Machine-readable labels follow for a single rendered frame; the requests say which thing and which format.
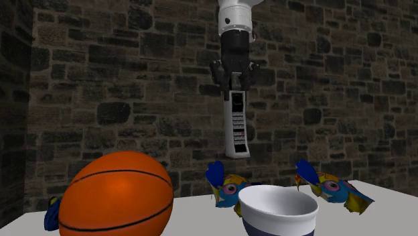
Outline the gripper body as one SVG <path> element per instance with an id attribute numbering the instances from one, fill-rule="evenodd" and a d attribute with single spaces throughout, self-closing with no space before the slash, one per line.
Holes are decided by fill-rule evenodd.
<path id="1" fill-rule="evenodd" d="M 249 67 L 249 33 L 232 29 L 220 38 L 221 63 L 227 74 L 241 73 Z"/>

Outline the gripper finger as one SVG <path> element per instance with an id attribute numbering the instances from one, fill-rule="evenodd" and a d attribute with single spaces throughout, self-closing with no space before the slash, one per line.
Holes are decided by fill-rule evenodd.
<path id="1" fill-rule="evenodd" d="M 228 101 L 230 98 L 231 73 L 224 69 L 220 60 L 211 61 L 210 71 L 213 82 L 219 85 L 220 90 L 223 92 L 224 100 Z"/>
<path id="2" fill-rule="evenodd" d="M 241 90 L 248 91 L 255 85 L 259 75 L 260 68 L 258 64 L 250 62 L 248 66 L 241 67 Z"/>

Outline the white handset with keypad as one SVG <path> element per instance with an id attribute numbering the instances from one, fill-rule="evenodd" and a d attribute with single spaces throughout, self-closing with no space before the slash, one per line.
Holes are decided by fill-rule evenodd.
<path id="1" fill-rule="evenodd" d="M 224 101 L 225 155 L 233 159 L 249 158 L 246 95 L 244 91 L 229 91 L 228 95 Z"/>

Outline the white bowl with dark base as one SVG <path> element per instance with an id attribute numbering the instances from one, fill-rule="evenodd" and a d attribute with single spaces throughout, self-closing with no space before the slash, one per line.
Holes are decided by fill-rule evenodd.
<path id="1" fill-rule="evenodd" d="M 257 185 L 238 194 L 249 236 L 314 236 L 319 205 L 294 188 Z"/>

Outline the orange basketball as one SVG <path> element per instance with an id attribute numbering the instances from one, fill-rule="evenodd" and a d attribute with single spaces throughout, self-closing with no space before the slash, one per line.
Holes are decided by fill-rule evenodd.
<path id="1" fill-rule="evenodd" d="M 85 166 L 68 185 L 58 214 L 60 236 L 161 236 L 173 186 L 160 162 L 114 152 Z"/>

